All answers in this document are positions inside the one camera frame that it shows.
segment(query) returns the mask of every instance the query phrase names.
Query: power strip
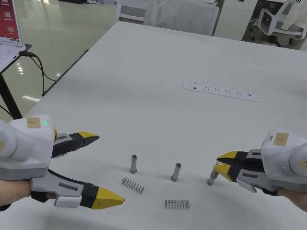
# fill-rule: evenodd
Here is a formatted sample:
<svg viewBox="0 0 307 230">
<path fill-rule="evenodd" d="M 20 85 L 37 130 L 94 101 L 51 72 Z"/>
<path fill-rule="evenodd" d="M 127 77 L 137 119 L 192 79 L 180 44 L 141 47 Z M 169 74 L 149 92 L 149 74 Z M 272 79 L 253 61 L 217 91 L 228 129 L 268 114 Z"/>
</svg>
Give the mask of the power strip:
<svg viewBox="0 0 307 230">
<path fill-rule="evenodd" d="M 205 92 L 210 94 L 216 94 L 224 97 L 234 97 L 242 100 L 261 102 L 258 95 L 253 92 L 242 92 L 238 90 L 231 90 L 211 85 L 202 85 L 198 83 L 183 83 L 185 90 L 192 90 L 197 92 Z"/>
</svg>

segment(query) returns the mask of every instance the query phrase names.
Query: chair backrest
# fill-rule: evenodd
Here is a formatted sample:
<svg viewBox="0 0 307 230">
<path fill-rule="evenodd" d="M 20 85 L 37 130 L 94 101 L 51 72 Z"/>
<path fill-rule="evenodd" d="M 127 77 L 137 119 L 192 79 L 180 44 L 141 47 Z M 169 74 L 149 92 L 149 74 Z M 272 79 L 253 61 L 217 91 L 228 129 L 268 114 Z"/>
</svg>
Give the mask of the chair backrest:
<svg viewBox="0 0 307 230">
<path fill-rule="evenodd" d="M 118 0 L 116 15 L 117 18 L 144 21 L 146 8 L 146 0 Z"/>
<path fill-rule="evenodd" d="M 219 8 L 197 0 L 148 0 L 144 25 L 212 35 Z"/>
</svg>

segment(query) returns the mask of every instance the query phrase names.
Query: finger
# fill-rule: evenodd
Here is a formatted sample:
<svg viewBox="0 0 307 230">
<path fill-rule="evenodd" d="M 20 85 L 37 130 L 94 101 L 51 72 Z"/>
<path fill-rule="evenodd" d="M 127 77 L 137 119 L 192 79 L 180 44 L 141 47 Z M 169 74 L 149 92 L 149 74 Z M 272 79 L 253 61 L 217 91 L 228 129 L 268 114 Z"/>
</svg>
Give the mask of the finger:
<svg viewBox="0 0 307 230">
<path fill-rule="evenodd" d="M 56 196 L 54 193 L 47 193 L 47 194 L 46 194 L 46 197 L 47 197 L 48 199 L 55 199 L 55 198 L 57 198 L 57 196 Z"/>
<path fill-rule="evenodd" d="M 31 192 L 30 182 L 23 181 L 2 181 L 0 180 L 0 205 L 8 205 L 24 197 Z"/>
</svg>

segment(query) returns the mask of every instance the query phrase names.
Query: laptop screen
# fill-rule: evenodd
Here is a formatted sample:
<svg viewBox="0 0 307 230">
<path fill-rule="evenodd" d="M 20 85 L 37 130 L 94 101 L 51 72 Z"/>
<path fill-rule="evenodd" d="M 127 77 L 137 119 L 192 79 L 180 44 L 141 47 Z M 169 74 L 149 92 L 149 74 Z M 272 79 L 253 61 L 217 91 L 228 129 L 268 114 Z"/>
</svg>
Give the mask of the laptop screen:
<svg viewBox="0 0 307 230">
<path fill-rule="evenodd" d="M 0 37 L 19 41 L 13 0 L 0 0 Z"/>
</svg>

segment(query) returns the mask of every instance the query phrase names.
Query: black cable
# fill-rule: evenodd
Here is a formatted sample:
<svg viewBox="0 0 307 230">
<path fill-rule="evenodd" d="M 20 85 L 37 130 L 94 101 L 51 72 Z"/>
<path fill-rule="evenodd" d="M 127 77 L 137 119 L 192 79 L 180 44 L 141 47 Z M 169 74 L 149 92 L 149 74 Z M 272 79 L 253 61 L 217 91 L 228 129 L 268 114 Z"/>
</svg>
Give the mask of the black cable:
<svg viewBox="0 0 307 230">
<path fill-rule="evenodd" d="M 32 59 L 33 60 L 33 62 L 37 65 L 37 67 L 39 67 L 40 68 L 40 70 L 42 70 L 41 69 L 41 67 L 38 65 L 38 63 L 32 58 L 32 57 L 30 57 L 30 59 Z M 54 81 L 54 82 L 56 82 L 56 80 L 54 80 L 54 79 L 51 79 L 51 78 L 49 78 L 47 75 L 46 75 L 46 73 L 45 72 L 43 72 L 44 73 L 44 75 L 45 75 L 45 77 L 46 78 L 48 78 L 50 81 Z"/>
<path fill-rule="evenodd" d="M 0 108 L 3 109 L 5 112 L 7 112 L 7 114 L 10 115 L 11 118 L 13 118 L 13 116 L 11 115 L 11 113 L 10 113 L 6 108 L 4 108 L 2 105 L 0 105 Z"/>
<path fill-rule="evenodd" d="M 19 52 L 19 55 L 20 55 L 20 56 L 23 56 L 23 57 L 29 57 L 30 59 L 32 59 L 32 61 L 33 61 L 38 67 L 39 67 L 39 65 L 40 65 L 39 68 L 40 68 L 40 70 L 42 71 L 42 78 L 43 78 L 42 96 L 44 96 L 44 95 L 45 95 L 45 76 L 47 77 L 47 75 L 46 75 L 45 72 L 44 72 L 44 67 L 43 67 L 42 61 L 40 60 L 40 58 L 39 58 L 36 54 L 31 53 L 31 52 L 29 52 L 29 51 L 20 51 L 20 52 Z"/>
</svg>

